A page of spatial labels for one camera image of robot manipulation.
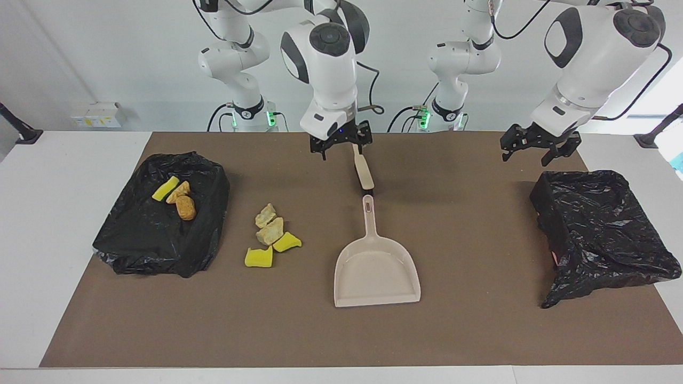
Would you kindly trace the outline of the small beige sponge chunk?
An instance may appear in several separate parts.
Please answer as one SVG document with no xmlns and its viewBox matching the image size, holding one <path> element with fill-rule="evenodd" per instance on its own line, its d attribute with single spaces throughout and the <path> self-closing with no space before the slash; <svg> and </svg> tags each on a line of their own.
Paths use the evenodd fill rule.
<svg viewBox="0 0 683 384">
<path fill-rule="evenodd" d="M 261 209 L 255 217 L 255 224 L 259 229 L 263 229 L 277 217 L 273 204 L 268 203 Z"/>
</svg>

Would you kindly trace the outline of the notched yellow sponge piece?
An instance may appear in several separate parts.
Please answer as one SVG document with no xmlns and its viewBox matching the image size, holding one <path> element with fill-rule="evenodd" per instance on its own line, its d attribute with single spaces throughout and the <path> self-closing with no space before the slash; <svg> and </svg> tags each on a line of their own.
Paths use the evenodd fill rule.
<svg viewBox="0 0 683 384">
<path fill-rule="evenodd" d="M 244 258 L 246 267 L 271 268 L 274 260 L 274 250 L 269 246 L 265 250 L 249 248 Z"/>
</svg>

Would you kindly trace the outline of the brown oval bread roll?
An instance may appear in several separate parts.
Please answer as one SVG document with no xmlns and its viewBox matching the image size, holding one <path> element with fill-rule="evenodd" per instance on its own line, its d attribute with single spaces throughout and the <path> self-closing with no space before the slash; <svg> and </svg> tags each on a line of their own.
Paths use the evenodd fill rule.
<svg viewBox="0 0 683 384">
<path fill-rule="evenodd" d="M 177 197 L 175 205 L 181 220 L 192 221 L 197 216 L 194 200 L 188 195 Z"/>
</svg>

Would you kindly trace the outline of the beige plastic dustpan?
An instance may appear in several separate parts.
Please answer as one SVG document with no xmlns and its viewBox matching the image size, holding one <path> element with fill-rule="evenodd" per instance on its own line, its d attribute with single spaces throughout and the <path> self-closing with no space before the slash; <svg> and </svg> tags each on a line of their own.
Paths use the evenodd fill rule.
<svg viewBox="0 0 683 384">
<path fill-rule="evenodd" d="M 335 263 L 336 308 L 417 303 L 419 275 L 408 250 L 377 233 L 374 199 L 362 198 L 365 235 L 346 245 Z"/>
</svg>

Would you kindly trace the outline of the black stand base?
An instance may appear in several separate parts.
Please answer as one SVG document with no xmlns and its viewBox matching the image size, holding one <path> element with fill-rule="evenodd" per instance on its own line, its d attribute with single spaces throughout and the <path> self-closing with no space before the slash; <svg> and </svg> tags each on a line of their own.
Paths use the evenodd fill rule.
<svg viewBox="0 0 683 384">
<path fill-rule="evenodd" d="M 642 148 L 658 149 L 658 146 L 655 143 L 656 137 L 660 133 L 663 133 L 669 125 L 680 119 L 681 116 L 683 116 L 683 103 L 679 104 L 673 112 L 663 117 L 652 131 L 646 134 L 634 134 L 633 138 Z"/>
<path fill-rule="evenodd" d="M 2 116 L 15 130 L 19 133 L 19 138 L 15 143 L 17 145 L 31 145 L 36 143 L 37 139 L 44 133 L 41 129 L 34 129 L 32 126 L 24 122 L 0 102 L 0 116 Z"/>
</svg>

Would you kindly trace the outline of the brown table mat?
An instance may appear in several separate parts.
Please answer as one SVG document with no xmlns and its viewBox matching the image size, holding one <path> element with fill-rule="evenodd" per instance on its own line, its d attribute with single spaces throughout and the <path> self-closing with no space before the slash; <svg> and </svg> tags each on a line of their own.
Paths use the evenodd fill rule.
<svg viewBox="0 0 683 384">
<path fill-rule="evenodd" d="M 92 258 L 42 367 L 683 364 L 683 334 L 654 286 L 540 308 L 554 276 L 529 194 L 542 152 L 500 160 L 498 133 L 375 134 L 364 153 L 379 234 L 415 261 L 418 303 L 335 308 L 340 251 L 365 233 L 349 145 L 323 161 L 297 133 L 154 133 L 143 157 L 197 151 L 230 195 L 208 270 L 115 275 Z M 302 246 L 274 250 L 255 217 L 275 207 Z"/>
</svg>

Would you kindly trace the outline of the white wall socket box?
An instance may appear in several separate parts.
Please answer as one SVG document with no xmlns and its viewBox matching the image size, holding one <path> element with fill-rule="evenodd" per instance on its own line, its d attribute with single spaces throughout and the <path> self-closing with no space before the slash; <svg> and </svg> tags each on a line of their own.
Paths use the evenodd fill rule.
<svg viewBox="0 0 683 384">
<path fill-rule="evenodd" d="M 126 123 L 126 115 L 118 102 L 97 102 L 73 109 L 70 119 L 79 129 L 120 129 Z"/>
</svg>

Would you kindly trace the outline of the green and yellow sponge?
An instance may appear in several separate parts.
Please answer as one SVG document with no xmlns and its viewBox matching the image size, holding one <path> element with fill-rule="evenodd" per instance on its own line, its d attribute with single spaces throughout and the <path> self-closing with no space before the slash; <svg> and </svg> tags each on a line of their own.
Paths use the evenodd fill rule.
<svg viewBox="0 0 683 384">
<path fill-rule="evenodd" d="M 180 180 L 177 177 L 170 177 L 166 182 L 164 182 L 156 192 L 152 194 L 152 199 L 157 202 L 162 202 L 166 197 L 168 197 L 173 190 L 178 187 Z"/>
</svg>

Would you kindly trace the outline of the large beige sponge chunk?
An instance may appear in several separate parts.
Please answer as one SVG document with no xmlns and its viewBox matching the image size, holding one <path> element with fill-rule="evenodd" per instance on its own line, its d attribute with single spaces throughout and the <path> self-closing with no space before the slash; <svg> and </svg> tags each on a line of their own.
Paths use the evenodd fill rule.
<svg viewBox="0 0 683 384">
<path fill-rule="evenodd" d="M 284 220 L 282 217 L 276 217 L 270 223 L 266 224 L 263 229 L 256 232 L 258 241 L 265 245 L 273 245 L 284 234 Z"/>
</svg>

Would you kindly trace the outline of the yellow sponge wedge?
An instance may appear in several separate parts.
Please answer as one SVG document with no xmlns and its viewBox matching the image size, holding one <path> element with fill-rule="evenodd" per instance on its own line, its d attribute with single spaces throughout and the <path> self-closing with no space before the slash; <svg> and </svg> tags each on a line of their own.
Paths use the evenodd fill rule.
<svg viewBox="0 0 683 384">
<path fill-rule="evenodd" d="M 302 246 L 302 241 L 286 231 L 272 246 L 276 252 L 283 253 L 284 251 Z"/>
</svg>

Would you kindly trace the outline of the black bag covered bin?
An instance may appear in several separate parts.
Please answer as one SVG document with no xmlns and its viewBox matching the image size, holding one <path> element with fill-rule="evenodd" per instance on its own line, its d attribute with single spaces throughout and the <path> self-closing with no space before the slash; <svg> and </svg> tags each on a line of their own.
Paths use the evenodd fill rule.
<svg viewBox="0 0 683 384">
<path fill-rule="evenodd" d="M 181 219 L 175 206 L 152 197 L 172 177 L 189 183 L 194 219 Z M 117 274 L 191 277 L 218 253 L 229 192 L 224 168 L 194 151 L 151 155 L 123 187 L 93 250 Z"/>
</svg>

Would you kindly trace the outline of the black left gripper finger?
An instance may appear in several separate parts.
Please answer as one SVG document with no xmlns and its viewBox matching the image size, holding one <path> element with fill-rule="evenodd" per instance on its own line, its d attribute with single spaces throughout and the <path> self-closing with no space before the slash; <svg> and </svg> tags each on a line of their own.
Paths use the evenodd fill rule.
<svg viewBox="0 0 683 384">
<path fill-rule="evenodd" d="M 573 155 L 582 143 L 579 133 L 571 133 L 565 139 L 552 139 L 548 142 L 548 151 L 542 157 L 542 166 L 546 167 L 550 162 L 560 157 Z"/>
<path fill-rule="evenodd" d="M 513 124 L 501 137 L 503 162 L 509 161 L 515 151 L 525 150 L 527 146 L 528 130 L 519 124 Z"/>
</svg>

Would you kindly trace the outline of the black bag with loose corner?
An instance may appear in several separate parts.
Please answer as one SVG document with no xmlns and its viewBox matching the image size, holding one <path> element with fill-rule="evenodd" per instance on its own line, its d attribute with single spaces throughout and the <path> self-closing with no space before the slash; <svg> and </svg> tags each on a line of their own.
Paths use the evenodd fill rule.
<svg viewBox="0 0 683 384">
<path fill-rule="evenodd" d="M 678 279 L 681 264 L 618 172 L 543 172 L 529 196 L 559 265 L 541 304 Z"/>
</svg>

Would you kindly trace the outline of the orange bread piece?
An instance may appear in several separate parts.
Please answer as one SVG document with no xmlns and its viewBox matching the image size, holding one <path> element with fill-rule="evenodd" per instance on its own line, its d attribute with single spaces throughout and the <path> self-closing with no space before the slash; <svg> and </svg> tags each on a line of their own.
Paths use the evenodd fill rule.
<svg viewBox="0 0 683 384">
<path fill-rule="evenodd" d="M 169 194 L 168 197 L 166 197 L 165 202 L 167 204 L 175 204 L 179 197 L 189 195 L 190 192 L 191 192 L 191 189 L 190 189 L 189 182 L 183 181 L 177 187 L 175 187 L 173 192 L 171 192 L 171 194 Z"/>
</svg>

